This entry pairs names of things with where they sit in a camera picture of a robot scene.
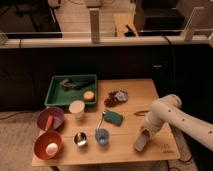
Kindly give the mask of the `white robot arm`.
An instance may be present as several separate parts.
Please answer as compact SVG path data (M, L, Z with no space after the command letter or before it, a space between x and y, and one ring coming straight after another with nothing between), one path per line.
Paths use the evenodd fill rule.
M167 122L213 151L213 124L181 111L181 106L182 101L175 94L154 100L144 118L142 131L151 138Z

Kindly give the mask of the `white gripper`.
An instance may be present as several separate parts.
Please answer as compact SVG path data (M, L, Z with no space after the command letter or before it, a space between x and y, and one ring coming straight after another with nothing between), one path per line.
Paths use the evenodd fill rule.
M164 122L151 111L147 112L141 128L142 137L152 139L161 130L163 124Z

